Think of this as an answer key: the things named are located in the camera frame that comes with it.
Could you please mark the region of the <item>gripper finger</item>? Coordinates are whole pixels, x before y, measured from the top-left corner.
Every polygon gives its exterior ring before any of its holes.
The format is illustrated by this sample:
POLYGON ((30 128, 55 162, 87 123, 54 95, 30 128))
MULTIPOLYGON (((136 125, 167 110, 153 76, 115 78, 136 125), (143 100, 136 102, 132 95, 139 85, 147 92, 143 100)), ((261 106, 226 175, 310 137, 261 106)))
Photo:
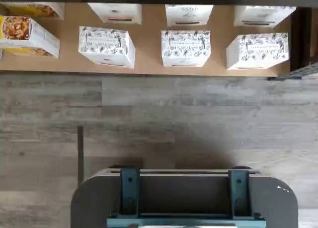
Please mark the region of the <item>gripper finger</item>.
POLYGON ((139 217, 140 185, 140 170, 138 168, 120 170, 120 203, 117 217, 139 217))
POLYGON ((251 217, 249 171, 229 171, 231 211, 234 218, 251 217))

